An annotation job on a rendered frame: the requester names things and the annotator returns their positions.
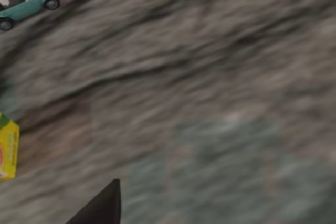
gray rock surface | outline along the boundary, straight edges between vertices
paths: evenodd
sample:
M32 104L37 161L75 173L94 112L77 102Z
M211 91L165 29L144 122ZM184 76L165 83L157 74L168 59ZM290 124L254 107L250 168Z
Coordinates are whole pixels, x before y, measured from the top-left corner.
M65 0L1 34L15 114L87 99L93 130L1 183L0 223L64 223L115 177L129 224L334 223L335 1ZM36 125L71 142L52 128L69 113ZM232 118L263 118L278 139L223 133ZM264 156L283 189L265 184Z

car's rear wheel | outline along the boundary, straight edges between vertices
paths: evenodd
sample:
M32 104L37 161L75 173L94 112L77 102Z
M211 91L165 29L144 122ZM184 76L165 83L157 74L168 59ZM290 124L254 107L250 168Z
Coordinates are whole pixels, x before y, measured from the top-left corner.
M48 10L56 10L59 6L59 0L45 0L44 2L44 7Z
M14 22L9 18L1 18L0 19L0 30L1 31L9 31L13 28Z

car tire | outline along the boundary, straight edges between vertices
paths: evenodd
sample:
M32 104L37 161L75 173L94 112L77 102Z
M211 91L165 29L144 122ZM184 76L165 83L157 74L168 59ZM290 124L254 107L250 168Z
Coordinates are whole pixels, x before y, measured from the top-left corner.
M60 1L59 0L45 0L43 6L45 9L48 9L48 10L56 10L60 6Z
M13 28L14 22L9 18L0 18L0 30L9 31Z

black triangular object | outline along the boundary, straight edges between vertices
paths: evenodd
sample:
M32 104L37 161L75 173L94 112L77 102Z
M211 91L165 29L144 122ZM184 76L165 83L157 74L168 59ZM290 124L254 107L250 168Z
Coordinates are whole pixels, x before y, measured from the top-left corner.
M67 224L120 224L120 180L113 180L84 206Z

yellow package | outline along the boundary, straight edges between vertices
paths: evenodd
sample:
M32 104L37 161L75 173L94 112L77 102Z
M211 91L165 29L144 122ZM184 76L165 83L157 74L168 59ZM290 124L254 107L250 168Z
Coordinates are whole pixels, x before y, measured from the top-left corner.
M19 126L0 112L0 181L15 178Z

